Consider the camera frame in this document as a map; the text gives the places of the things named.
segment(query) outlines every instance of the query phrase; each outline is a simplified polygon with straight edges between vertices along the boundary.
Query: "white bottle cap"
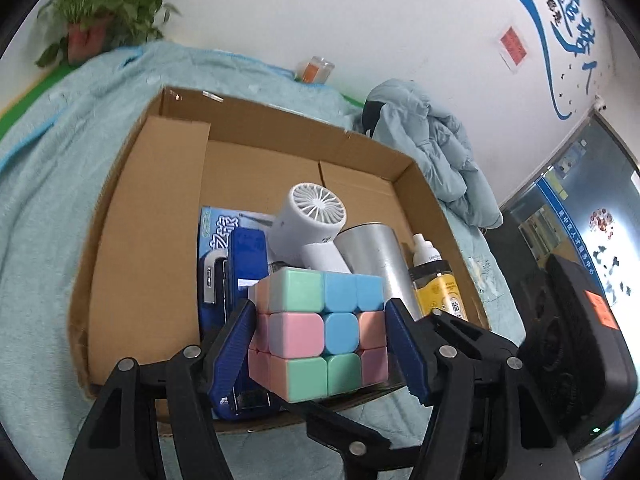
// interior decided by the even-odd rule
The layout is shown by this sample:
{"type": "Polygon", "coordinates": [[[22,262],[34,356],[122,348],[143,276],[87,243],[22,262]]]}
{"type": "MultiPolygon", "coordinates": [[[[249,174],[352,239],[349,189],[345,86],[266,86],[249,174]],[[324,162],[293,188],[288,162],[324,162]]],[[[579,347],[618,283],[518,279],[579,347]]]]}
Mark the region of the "white bottle cap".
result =
{"type": "Polygon", "coordinates": [[[415,253],[414,253],[414,266],[428,264],[435,260],[441,260],[442,256],[433,244],[424,239],[421,233],[414,235],[415,253]]]}

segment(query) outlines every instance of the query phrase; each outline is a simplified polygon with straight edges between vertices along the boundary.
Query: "orange sticker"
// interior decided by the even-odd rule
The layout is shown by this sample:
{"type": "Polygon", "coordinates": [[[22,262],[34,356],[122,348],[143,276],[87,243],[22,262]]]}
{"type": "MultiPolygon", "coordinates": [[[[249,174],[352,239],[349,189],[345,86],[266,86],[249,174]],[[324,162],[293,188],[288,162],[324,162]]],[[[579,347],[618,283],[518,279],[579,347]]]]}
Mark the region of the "orange sticker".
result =
{"type": "Polygon", "coordinates": [[[513,59],[513,62],[516,64],[516,66],[522,63],[527,55],[527,51],[520,41],[517,32],[513,30],[513,27],[509,27],[509,30],[504,33],[504,36],[500,38],[500,41],[511,56],[511,59],[513,59]]]}
{"type": "Polygon", "coordinates": [[[584,293],[587,295],[587,299],[591,301],[593,309],[596,311],[596,314],[598,314],[600,322],[604,326],[614,328],[615,330],[620,330],[618,324],[616,323],[616,318],[613,317],[611,309],[609,308],[609,305],[607,305],[607,302],[604,301],[604,298],[598,294],[589,292],[588,290],[585,290],[584,293]]]}

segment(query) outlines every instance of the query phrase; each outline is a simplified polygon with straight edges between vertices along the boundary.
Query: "fan grille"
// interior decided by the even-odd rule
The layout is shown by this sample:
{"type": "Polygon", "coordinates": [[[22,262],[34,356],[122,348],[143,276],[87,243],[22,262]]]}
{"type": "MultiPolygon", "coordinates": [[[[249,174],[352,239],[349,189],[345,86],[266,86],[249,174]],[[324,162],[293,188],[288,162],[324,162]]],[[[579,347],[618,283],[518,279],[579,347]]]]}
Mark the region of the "fan grille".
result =
{"type": "Polygon", "coordinates": [[[305,216],[323,224],[339,224],[346,212],[340,199],[318,184],[299,184],[291,193],[293,203],[305,216]]]}

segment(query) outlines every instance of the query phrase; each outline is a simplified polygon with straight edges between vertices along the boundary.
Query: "rubik's cube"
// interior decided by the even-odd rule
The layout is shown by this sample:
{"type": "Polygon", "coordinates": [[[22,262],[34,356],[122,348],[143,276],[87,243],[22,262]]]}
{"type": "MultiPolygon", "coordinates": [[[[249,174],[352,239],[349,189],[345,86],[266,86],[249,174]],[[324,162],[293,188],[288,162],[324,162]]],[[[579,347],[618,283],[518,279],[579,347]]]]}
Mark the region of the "rubik's cube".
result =
{"type": "Polygon", "coordinates": [[[249,289],[249,375],[287,402],[388,379],[382,279],[286,267],[249,289]]]}

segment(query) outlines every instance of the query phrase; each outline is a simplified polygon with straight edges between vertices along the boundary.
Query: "metal screw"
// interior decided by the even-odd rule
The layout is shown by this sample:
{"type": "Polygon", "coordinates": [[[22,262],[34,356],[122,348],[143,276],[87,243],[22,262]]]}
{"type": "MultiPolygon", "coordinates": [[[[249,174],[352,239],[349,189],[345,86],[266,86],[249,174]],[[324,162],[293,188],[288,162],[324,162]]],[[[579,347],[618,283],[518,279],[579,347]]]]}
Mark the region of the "metal screw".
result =
{"type": "Polygon", "coordinates": [[[456,355],[458,355],[458,351],[455,348],[453,348],[453,346],[450,346],[450,345],[442,345],[438,350],[438,352],[440,352],[440,355],[442,357],[448,357],[448,358],[453,358],[456,355]]]}
{"type": "Polygon", "coordinates": [[[480,433],[479,431],[472,431],[469,435],[469,442],[473,446],[479,446],[480,444],[482,444],[482,433],[480,433]]]}
{"type": "Polygon", "coordinates": [[[195,359],[200,355],[200,347],[197,345],[187,346],[187,348],[182,351],[182,354],[187,359],[195,359]]]}
{"type": "Polygon", "coordinates": [[[133,368],[133,365],[133,359],[126,357],[118,363],[118,370],[120,370],[121,372],[127,372],[128,370],[131,370],[133,368]]]}
{"type": "Polygon", "coordinates": [[[352,455],[363,456],[367,452],[367,446],[359,440],[355,440],[349,444],[349,451],[352,455]]]}
{"type": "Polygon", "coordinates": [[[517,357],[509,357],[507,359],[507,366],[511,368],[511,370],[520,370],[522,368],[522,361],[517,357]]]}

